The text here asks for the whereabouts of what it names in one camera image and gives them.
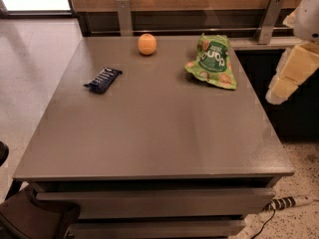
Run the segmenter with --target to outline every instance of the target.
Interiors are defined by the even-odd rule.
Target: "speckled floor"
[[[319,199],[319,142],[282,142],[294,165],[293,176],[282,178],[274,187],[276,198],[289,195],[311,195]],[[255,235],[272,212],[248,215],[247,227],[231,239],[248,239]],[[256,238],[319,238],[319,202],[276,212]]]
[[[10,156],[0,168],[0,202],[12,174],[82,36],[77,20],[0,20],[0,140]],[[276,196],[319,198],[319,142],[283,142],[296,168]],[[319,238],[319,202],[277,211],[257,238]],[[271,212],[248,215],[232,239],[251,238]]]

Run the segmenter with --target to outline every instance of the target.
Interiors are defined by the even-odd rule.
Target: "cable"
[[[260,231],[259,231],[257,234],[255,234],[253,237],[251,237],[251,239],[254,239],[254,238],[256,238],[258,235],[261,234],[261,232],[262,232],[262,230],[264,229],[265,225],[275,216],[275,214],[276,214],[276,209],[273,210],[273,213],[272,213],[271,217],[270,217],[265,223],[263,223],[263,225],[262,225]]]

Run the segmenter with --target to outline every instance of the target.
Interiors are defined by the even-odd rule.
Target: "metal bracket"
[[[117,8],[121,36],[132,36],[133,26],[130,0],[117,0]]]
[[[8,10],[3,0],[0,0],[0,14],[2,14],[3,16],[8,16]]]
[[[270,0],[268,8],[265,11],[260,28],[256,32],[256,41],[258,44],[269,44],[273,28],[278,19],[283,2],[285,0]]]

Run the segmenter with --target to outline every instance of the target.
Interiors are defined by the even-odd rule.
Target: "green snack bag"
[[[236,80],[231,71],[228,46],[226,37],[202,34],[197,43],[196,60],[185,64],[184,68],[201,81],[235,90]]]

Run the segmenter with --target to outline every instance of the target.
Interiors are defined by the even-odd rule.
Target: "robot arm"
[[[280,105],[319,68],[319,0],[302,0],[284,24],[305,42],[283,53],[266,99]]]
[[[319,42],[319,0],[302,0],[294,19],[294,35],[309,42]]]

